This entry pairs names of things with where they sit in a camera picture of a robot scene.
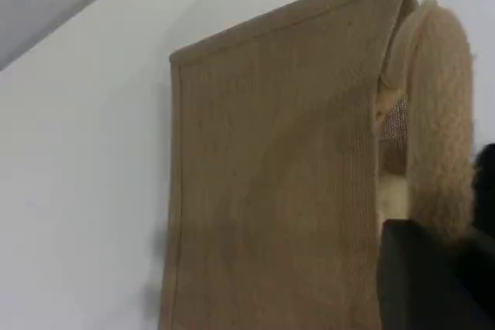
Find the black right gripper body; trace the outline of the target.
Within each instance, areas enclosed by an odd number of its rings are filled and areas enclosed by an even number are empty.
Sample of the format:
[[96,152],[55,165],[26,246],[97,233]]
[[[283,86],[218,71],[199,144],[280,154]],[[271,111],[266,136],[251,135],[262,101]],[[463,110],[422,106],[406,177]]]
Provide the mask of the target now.
[[482,232],[494,231],[494,143],[477,155],[474,190],[473,225]]

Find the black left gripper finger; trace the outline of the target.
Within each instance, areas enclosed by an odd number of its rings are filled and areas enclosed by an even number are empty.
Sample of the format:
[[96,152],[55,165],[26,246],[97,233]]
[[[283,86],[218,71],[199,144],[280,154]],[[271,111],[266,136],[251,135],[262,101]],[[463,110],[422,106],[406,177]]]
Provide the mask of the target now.
[[377,296],[383,329],[492,329],[494,255],[474,238],[449,249],[417,223],[389,219]]

